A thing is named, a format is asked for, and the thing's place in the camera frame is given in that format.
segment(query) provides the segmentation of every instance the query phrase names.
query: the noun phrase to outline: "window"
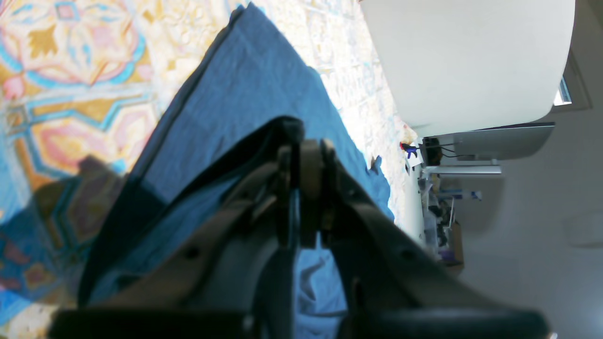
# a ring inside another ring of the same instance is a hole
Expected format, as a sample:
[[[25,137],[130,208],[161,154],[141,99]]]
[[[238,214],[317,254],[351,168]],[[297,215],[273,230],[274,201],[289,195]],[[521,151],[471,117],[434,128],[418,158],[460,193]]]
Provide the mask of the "window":
[[[578,72],[578,67],[570,52],[567,65],[559,84],[559,89],[553,100],[551,112],[566,112],[589,109],[590,100],[585,91],[584,83]]]
[[[561,83],[559,84],[559,89],[557,90],[557,94],[555,95],[555,101],[553,101],[554,106],[563,106],[563,105],[571,105],[572,97],[569,95],[569,90],[567,89],[567,83],[565,82],[565,77],[561,78]]]

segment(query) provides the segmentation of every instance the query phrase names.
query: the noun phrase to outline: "black cable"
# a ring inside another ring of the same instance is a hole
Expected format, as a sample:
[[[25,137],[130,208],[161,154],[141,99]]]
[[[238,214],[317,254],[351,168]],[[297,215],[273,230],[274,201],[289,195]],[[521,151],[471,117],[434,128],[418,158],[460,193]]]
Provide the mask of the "black cable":
[[[444,151],[448,151],[448,152],[452,152],[452,153],[454,153],[454,151],[453,151],[453,150],[449,150],[448,148],[445,148],[445,147],[440,147],[440,148],[441,148],[442,150],[444,150]],[[443,156],[445,156],[445,157],[467,157],[467,156],[468,156],[468,155],[465,155],[465,154],[461,154],[461,155],[458,155],[458,156],[447,156],[447,155],[446,155],[446,154],[444,154],[444,153],[442,153],[442,155],[443,155]]]

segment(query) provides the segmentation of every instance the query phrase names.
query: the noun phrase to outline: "colorful rug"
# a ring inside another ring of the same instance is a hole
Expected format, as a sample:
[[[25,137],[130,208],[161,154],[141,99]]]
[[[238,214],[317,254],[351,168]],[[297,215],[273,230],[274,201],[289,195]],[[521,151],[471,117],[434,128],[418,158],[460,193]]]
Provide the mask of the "colorful rug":
[[[367,162],[382,156],[400,225],[398,143],[416,135],[395,118],[360,6],[255,4],[319,71]],[[238,5],[246,3],[0,3],[0,337],[41,337],[50,314],[73,305],[87,252],[124,176]]]

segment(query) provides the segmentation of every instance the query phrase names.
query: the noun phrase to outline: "blue cloth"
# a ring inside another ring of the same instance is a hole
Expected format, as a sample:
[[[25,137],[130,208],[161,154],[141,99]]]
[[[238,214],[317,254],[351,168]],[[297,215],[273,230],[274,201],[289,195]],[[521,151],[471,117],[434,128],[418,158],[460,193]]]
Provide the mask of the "blue cloth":
[[[123,276],[155,269],[216,212],[222,193],[239,178],[195,192],[151,229],[136,233],[136,227],[131,230],[125,221],[128,216],[123,215],[151,218],[155,209],[138,204],[140,210],[136,210],[134,201],[140,201],[142,190],[157,198],[149,204],[170,203],[235,143],[283,115],[301,119],[307,138],[333,141],[346,170],[393,220],[387,207],[390,187],[378,162],[374,170],[366,168],[320,76],[250,4],[234,12],[229,26],[174,98],[134,167],[108,218],[110,222],[101,231],[101,238],[103,232],[112,236],[105,234],[105,240],[95,245],[86,268],[83,284],[91,286],[89,301],[101,302],[119,292]],[[120,239],[135,236],[140,236],[136,243]],[[108,266],[94,273],[95,263],[101,262],[115,244],[129,251],[113,262],[106,261]],[[322,249],[302,251],[296,274],[300,282],[296,291],[297,338],[334,337],[346,301],[332,254]]]

